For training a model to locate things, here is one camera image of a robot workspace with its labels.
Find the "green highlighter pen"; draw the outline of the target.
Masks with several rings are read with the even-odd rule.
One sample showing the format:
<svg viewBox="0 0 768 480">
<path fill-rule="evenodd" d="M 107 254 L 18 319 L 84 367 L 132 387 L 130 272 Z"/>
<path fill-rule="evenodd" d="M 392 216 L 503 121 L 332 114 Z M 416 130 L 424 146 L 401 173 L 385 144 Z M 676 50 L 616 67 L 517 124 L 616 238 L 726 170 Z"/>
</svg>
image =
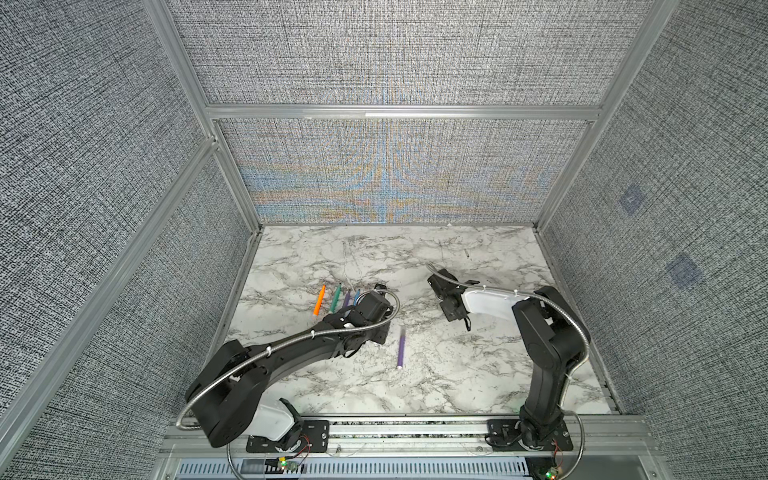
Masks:
<svg viewBox="0 0 768 480">
<path fill-rule="evenodd" d="M 335 313 L 338 310 L 339 299 L 340 299 L 342 290 L 343 290 L 343 286 L 341 284 L 339 284 L 336 287 L 336 289 L 334 290 L 334 293 L 333 293 L 333 296 L 332 296 L 332 299 L 331 299 L 331 303 L 329 305 L 329 312 L 330 313 Z"/>
</svg>

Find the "orange highlighter pen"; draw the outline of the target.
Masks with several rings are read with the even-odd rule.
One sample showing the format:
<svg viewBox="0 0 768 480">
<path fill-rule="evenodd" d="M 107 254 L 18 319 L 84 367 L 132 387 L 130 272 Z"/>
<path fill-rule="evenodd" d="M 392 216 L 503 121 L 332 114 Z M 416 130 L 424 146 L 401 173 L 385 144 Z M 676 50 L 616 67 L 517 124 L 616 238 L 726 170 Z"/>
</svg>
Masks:
<svg viewBox="0 0 768 480">
<path fill-rule="evenodd" d="M 326 294 L 326 285 L 323 285 L 318 293 L 314 308 L 313 308 L 313 315 L 317 317 L 320 314 L 320 311 L 322 309 L 322 305 L 324 302 L 325 294 Z"/>
</svg>

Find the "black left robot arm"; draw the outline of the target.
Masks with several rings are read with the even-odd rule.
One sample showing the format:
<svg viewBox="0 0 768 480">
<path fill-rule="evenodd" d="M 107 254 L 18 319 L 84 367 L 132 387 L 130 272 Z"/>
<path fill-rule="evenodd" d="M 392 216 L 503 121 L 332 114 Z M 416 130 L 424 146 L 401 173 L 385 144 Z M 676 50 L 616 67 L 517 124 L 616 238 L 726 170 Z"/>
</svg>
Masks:
<svg viewBox="0 0 768 480">
<path fill-rule="evenodd" d="M 304 420 L 290 401 L 265 400 L 265 392 L 311 364 L 349 358 L 368 342 L 384 344 L 399 310 L 395 294 L 374 289 L 282 340 L 249 346 L 237 340 L 223 344 L 189 386 L 176 428 L 192 430 L 192 425 L 184 423 L 184 417 L 192 414 L 213 448 L 247 435 L 273 443 L 278 451 L 295 450 Z"/>
</svg>

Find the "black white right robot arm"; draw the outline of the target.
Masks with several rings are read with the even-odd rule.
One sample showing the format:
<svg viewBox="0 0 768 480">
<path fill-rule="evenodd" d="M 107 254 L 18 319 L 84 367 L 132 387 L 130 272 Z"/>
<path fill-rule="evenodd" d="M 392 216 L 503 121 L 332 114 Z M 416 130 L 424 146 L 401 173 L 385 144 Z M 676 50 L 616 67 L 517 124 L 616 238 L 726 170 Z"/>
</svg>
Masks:
<svg viewBox="0 0 768 480">
<path fill-rule="evenodd" d="M 519 413 L 514 435 L 492 433 L 494 447 L 518 442 L 538 450 L 554 437 L 564 417 L 562 403 L 574 371 L 589 359 L 590 334 L 561 293 L 552 286 L 533 292 L 461 282 L 445 269 L 428 266 L 428 284 L 449 321 L 471 327 L 472 314 L 513 320 L 533 362 L 528 397 Z"/>
</svg>

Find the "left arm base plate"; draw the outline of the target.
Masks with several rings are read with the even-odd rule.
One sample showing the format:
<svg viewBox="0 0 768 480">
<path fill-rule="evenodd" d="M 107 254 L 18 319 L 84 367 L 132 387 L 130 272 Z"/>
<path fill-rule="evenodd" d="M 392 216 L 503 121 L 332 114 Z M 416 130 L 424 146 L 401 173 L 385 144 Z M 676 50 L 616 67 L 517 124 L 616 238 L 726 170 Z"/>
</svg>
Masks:
<svg viewBox="0 0 768 480">
<path fill-rule="evenodd" d="M 330 422 L 326 420 L 304 420 L 292 427 L 279 440 L 249 436 L 246 444 L 247 453 L 298 455 L 308 449 L 310 453 L 325 453 L 330 438 Z"/>
</svg>

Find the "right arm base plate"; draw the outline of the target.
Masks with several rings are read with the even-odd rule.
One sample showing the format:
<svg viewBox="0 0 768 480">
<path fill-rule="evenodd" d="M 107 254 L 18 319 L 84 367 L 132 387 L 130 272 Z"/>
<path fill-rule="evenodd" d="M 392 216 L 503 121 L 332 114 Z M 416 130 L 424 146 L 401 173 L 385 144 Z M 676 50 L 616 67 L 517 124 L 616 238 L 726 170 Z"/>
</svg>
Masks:
<svg viewBox="0 0 768 480">
<path fill-rule="evenodd" d="M 556 447 L 570 452 L 573 437 L 564 420 L 544 427 L 521 422 L 518 417 L 488 420 L 486 443 L 494 452 L 553 452 Z"/>
</svg>

